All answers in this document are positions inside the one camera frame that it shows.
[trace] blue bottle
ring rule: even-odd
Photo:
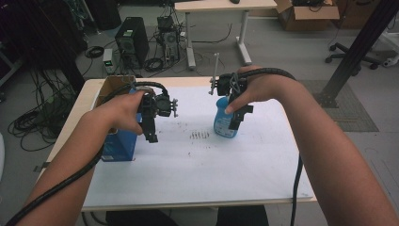
[[[229,104],[227,97],[222,97],[216,102],[217,113],[214,121],[215,133],[227,138],[233,138],[237,135],[237,130],[229,129],[232,114],[225,114],[226,107]]]

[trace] computer tower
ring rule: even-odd
[[[88,10],[100,30],[117,28],[121,23],[115,0],[85,0]]]
[[[120,57],[127,67],[142,69],[150,45],[147,39],[146,27],[141,17],[127,17],[115,36]]]
[[[176,29],[161,34],[166,62],[175,62],[180,59],[179,34]]]

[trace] table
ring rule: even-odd
[[[159,142],[150,144],[139,136],[134,161],[100,161],[83,211],[292,201],[297,147],[277,101],[254,104],[254,113],[246,115],[237,137],[228,139],[213,132],[215,100],[219,97],[208,94],[209,78],[145,78],[145,81],[163,84],[171,98],[179,99],[179,117],[155,118]],[[103,79],[86,82],[49,155],[49,162],[80,117],[91,109],[103,82]],[[299,202],[315,201],[306,171],[301,177],[298,198]]]
[[[277,5],[273,0],[241,0],[239,4],[234,4],[229,0],[202,0],[193,2],[175,3],[176,11],[185,13],[186,28],[186,51],[188,68],[196,68],[194,50],[191,36],[190,23],[195,20],[193,16],[198,15],[197,23],[234,23],[241,19],[241,32],[237,38],[237,44],[243,56],[245,65],[252,64],[247,47],[244,44],[244,37],[247,29],[247,18],[251,9],[275,8]]]

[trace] table leg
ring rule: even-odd
[[[243,20],[242,20],[242,23],[241,23],[240,37],[236,37],[237,38],[237,44],[238,44],[238,47],[240,49],[241,55],[243,56],[245,65],[251,65],[252,64],[252,60],[249,57],[249,54],[248,54],[248,51],[247,51],[247,47],[244,44],[244,37],[246,35],[246,30],[247,30],[248,15],[249,15],[249,10],[243,11]]]
[[[190,13],[186,12],[185,13],[185,31],[186,31],[186,36],[187,39],[186,41],[186,51],[187,51],[187,63],[188,63],[188,68],[190,70],[194,70],[196,68],[196,60],[194,58],[194,50],[193,50],[193,43],[191,42],[191,33],[190,33],[190,25],[188,22],[188,17]]]

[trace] hand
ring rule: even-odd
[[[238,73],[246,73],[260,68],[255,65],[242,67],[238,70]],[[288,81],[295,82],[290,78],[276,74],[259,74],[249,77],[247,80],[247,90],[227,106],[226,113],[230,114],[252,102],[277,99],[278,95],[281,94],[280,85]]]
[[[138,91],[133,94],[117,96],[92,111],[100,114],[102,119],[109,120],[111,128],[128,130],[141,135],[143,130],[136,121],[136,113],[143,94],[143,91]]]

